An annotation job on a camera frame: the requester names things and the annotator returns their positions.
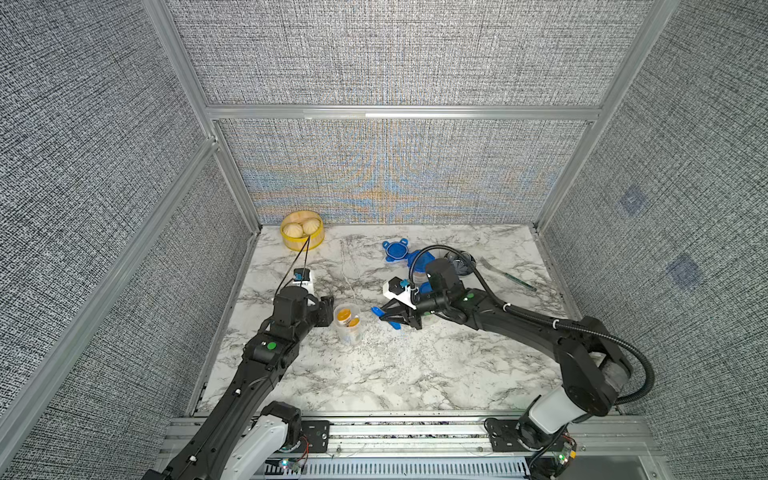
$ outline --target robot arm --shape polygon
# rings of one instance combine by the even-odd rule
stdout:
[[[423,295],[408,280],[394,278],[385,283],[384,295],[391,300],[374,309],[379,318],[421,329],[421,315],[437,313],[460,325],[515,339],[560,364],[562,385],[537,398],[518,420],[514,437],[525,448],[546,448],[569,422],[607,415],[620,399],[632,366],[600,320],[589,316],[580,322],[553,319],[504,304],[489,289],[466,289],[453,265],[443,258],[430,262],[426,272],[432,292]],[[482,276],[478,278],[487,286]],[[652,370],[646,374],[652,386]],[[644,388],[644,392],[650,390],[650,386]]]
[[[309,272],[301,269],[299,278]],[[295,282],[275,296],[273,315],[243,349],[243,360],[221,400],[197,434],[165,470],[148,471],[144,480],[236,480],[250,478],[267,456],[299,442],[301,411],[272,402],[250,425],[259,408],[293,360],[299,344],[315,326],[333,320],[333,297],[318,300],[311,284]]]

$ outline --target utensil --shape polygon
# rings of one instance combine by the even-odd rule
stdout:
[[[485,268],[487,268],[488,270],[493,270],[496,273],[500,273],[501,275],[506,276],[507,278],[509,278],[510,280],[512,280],[515,283],[519,283],[520,285],[524,286],[525,288],[529,289],[530,291],[532,291],[532,292],[536,291],[536,287],[535,286],[528,285],[526,282],[520,280],[516,276],[511,275],[509,273],[506,273],[504,270],[500,270],[500,269],[496,268],[495,266],[493,266],[490,263],[488,263],[488,261],[484,257],[480,257],[480,263],[482,263],[482,265]]]

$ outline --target aluminum frame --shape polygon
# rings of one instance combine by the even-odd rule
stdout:
[[[538,234],[538,231],[533,225],[529,225],[528,229],[531,231],[533,241],[536,244],[536,248],[538,249],[539,254],[541,255],[541,259],[544,261],[544,266],[546,267],[550,278],[554,280],[554,284],[558,288],[558,292],[560,293],[560,301],[563,303],[563,310],[565,310],[565,315],[571,320],[581,320],[584,316],[581,314],[581,310],[579,310],[578,305],[576,304],[576,300],[571,294],[571,289],[568,288],[568,283],[565,281],[558,263],[554,260],[552,255],[550,255],[549,248],[547,248],[547,244],[544,242],[544,238]]]
[[[541,208],[535,225],[542,235],[546,232],[552,217],[554,217],[555,212],[576,181],[576,177],[587,162],[594,146],[600,140],[603,131],[611,122],[611,117],[627,93],[635,76],[640,71],[645,58],[650,53],[659,35],[661,35],[662,30],[664,30],[664,26],[675,10],[677,10],[678,4],[679,0],[656,0],[651,6],[637,36],[635,36],[632,42],[632,46],[624,57],[624,61],[616,75],[614,75],[605,96],[603,96],[600,117],[584,129],[584,133],[574,153],[571,155],[571,159],[568,160],[568,163],[547,196],[544,206]]]
[[[0,418],[0,476],[88,347],[109,310],[192,188],[198,174],[213,156],[215,147],[213,137],[200,143],[194,156],[168,187],[163,198]]]
[[[299,118],[304,120],[371,120],[377,118],[444,118],[454,120],[596,121],[599,107],[549,105],[388,106],[388,105],[210,105],[210,120],[224,118]]]
[[[493,452],[483,421],[516,419],[523,411],[437,412],[304,412],[303,420],[331,422],[328,453],[311,458],[471,458],[521,457],[526,452]],[[154,468],[159,472],[173,458],[205,418],[171,421]],[[593,417],[568,428],[579,444],[578,454],[638,457],[648,478],[672,478],[667,459],[643,417]],[[433,435],[404,438],[405,435]]]
[[[237,164],[235,164],[227,147],[227,142],[224,140],[221,130],[206,116],[205,92],[192,67],[187,51],[184,49],[184,43],[181,41],[181,36],[179,36],[168,6],[163,0],[143,0],[143,3],[144,10],[147,11],[147,15],[155,31],[157,31],[157,36],[160,38],[160,43],[163,45],[168,60],[176,71],[181,87],[187,94],[187,100],[189,100],[192,112],[200,123],[200,128],[206,135],[213,135],[219,142],[220,151],[217,152],[216,160],[232,198],[240,209],[243,220],[252,233],[261,231],[261,222],[256,208],[250,200],[243,176],[240,175]]]
[[[200,375],[198,375],[194,389],[192,390],[192,396],[190,397],[190,401],[187,404],[187,408],[184,410],[184,413],[188,416],[194,415],[195,411],[197,410],[197,404],[199,404],[200,400],[203,398],[204,386],[210,378],[210,372],[214,367],[216,357],[218,356],[219,349],[221,348],[221,341],[224,338],[224,334],[227,332],[227,327],[230,324],[232,312],[234,311],[235,304],[237,303],[237,298],[240,296],[240,288],[242,288],[243,281],[245,281],[245,277],[248,274],[250,261],[253,259],[253,252],[256,251],[259,235],[259,233],[254,233],[248,239],[245,254],[243,255],[243,259],[240,261],[240,268],[237,270],[235,283],[232,284],[230,296],[227,299],[227,305],[224,307],[224,311],[221,313],[221,318],[219,319],[216,333],[214,333],[214,339],[210,343],[208,354],[206,355],[205,361],[203,362],[203,367],[200,369]]]

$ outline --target black cable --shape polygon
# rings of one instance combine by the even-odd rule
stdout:
[[[543,455],[543,454],[544,454],[544,453],[545,453],[547,450],[549,450],[549,449],[551,449],[551,448],[552,448],[552,446],[554,445],[554,443],[555,443],[556,441],[558,441],[558,440],[560,439],[560,437],[563,435],[563,432],[565,432],[565,429],[566,429],[567,427],[568,427],[568,424],[567,424],[567,423],[566,423],[565,425],[563,425],[562,427],[560,427],[560,429],[559,429],[559,430],[558,430],[558,431],[557,431],[557,432],[554,434],[554,436],[552,437],[552,440],[549,442],[549,445],[545,446],[545,447],[544,447],[544,448],[542,448],[542,449],[539,449],[538,451],[536,451],[536,453],[535,453],[535,454],[533,454],[533,456],[531,457],[531,460],[528,462],[528,468],[532,467],[532,466],[533,466],[533,462],[535,462],[536,460],[538,460],[538,459],[539,459],[539,457],[541,457],[541,456],[542,456],[542,455]]]
[[[488,285],[487,282],[485,282],[485,279],[482,277],[480,272],[477,270],[476,265],[472,265],[472,262],[468,257],[465,257],[460,251],[456,250],[453,247],[448,247],[447,245],[430,245],[428,247],[422,248],[421,251],[419,251],[419,254],[416,255],[416,257],[413,259],[413,263],[411,263],[411,267],[408,270],[408,280],[413,283],[413,271],[416,266],[416,261],[420,258],[421,255],[424,253],[430,251],[430,250],[447,250],[449,252],[453,252],[456,255],[458,255],[459,258],[461,258],[464,263],[469,267],[470,271],[472,271],[477,279],[479,280],[480,284],[482,285],[483,290],[488,294],[489,297],[491,297],[491,300],[499,306],[502,310],[504,310],[506,313],[510,313],[511,315],[515,316],[516,318],[537,323],[538,325],[546,325],[550,328],[553,328],[552,323],[555,320],[560,320],[562,323],[557,323],[557,328],[563,329],[563,330],[570,330],[572,332],[580,332],[580,333],[586,333],[588,335],[598,336],[600,338],[604,338],[606,340],[609,340],[616,345],[619,345],[623,349],[627,350],[629,353],[631,353],[638,362],[643,366],[643,370],[645,371],[645,382],[643,385],[637,389],[636,391],[630,393],[629,395],[621,396],[618,399],[616,399],[615,405],[622,405],[624,403],[634,402],[635,400],[639,400],[646,396],[654,387],[654,383],[656,382],[656,373],[654,372],[654,367],[650,364],[650,361],[643,355],[643,353],[637,349],[634,345],[627,342],[626,340],[620,339],[617,336],[613,336],[606,333],[599,333],[595,332],[593,330],[589,330],[587,328],[584,328],[582,326],[576,326],[572,325],[571,321],[568,319],[555,319],[550,318],[549,320],[540,319],[536,316],[532,316],[530,314],[527,314],[525,312],[520,312],[517,310],[509,311],[506,309],[505,304],[502,299],[498,298],[495,293],[493,293],[493,290],[491,290],[491,287]]]
[[[299,250],[299,253],[296,254],[296,258],[293,259],[293,262],[291,262],[290,266],[288,267],[288,271],[285,275],[283,275],[283,279],[280,281],[280,283],[277,284],[277,288],[275,289],[275,295],[277,295],[277,292],[280,291],[281,288],[283,288],[283,282],[286,281],[286,278],[288,277],[288,273],[290,273],[290,269],[293,268],[293,265],[296,264],[296,261],[301,257],[301,252],[304,250],[304,247],[308,247],[310,243],[310,238],[306,238],[306,242],[304,242],[304,245],[301,246],[301,250]]]
[[[304,273],[306,273],[306,258],[310,255],[310,245],[309,245],[309,242],[310,242],[310,238],[307,237],[306,238],[306,242],[305,242],[305,244],[307,244],[306,245],[306,252],[304,252],[304,268],[303,268],[304,271],[301,273],[301,281],[299,282],[299,286],[302,286],[302,284],[304,283]]]

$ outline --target blue plastic part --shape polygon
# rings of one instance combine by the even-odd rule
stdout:
[[[409,253],[406,257],[406,260],[408,260],[408,268],[413,264],[413,259],[416,258],[417,255],[419,255],[419,252],[421,250],[417,250],[413,253]],[[433,261],[435,259],[435,256],[432,255],[430,252],[427,252],[419,258],[419,261],[416,262],[416,267],[413,269],[414,272],[420,272],[424,273],[426,271],[427,263]]]
[[[381,315],[384,315],[384,310],[381,310],[381,309],[380,309],[379,307],[377,307],[377,306],[372,306],[372,307],[371,307],[371,311],[372,311],[372,312],[373,312],[373,314],[374,314],[374,315],[376,315],[377,317],[381,317]],[[387,322],[387,323],[388,323],[389,325],[391,325],[391,326],[392,326],[392,328],[393,328],[393,329],[395,329],[395,330],[400,330],[400,328],[402,327],[402,325],[400,325],[400,324],[399,324],[399,323],[397,323],[397,322]]]
[[[396,262],[402,260],[408,255],[408,239],[401,238],[399,242],[382,242],[382,247],[386,252],[386,261]]]

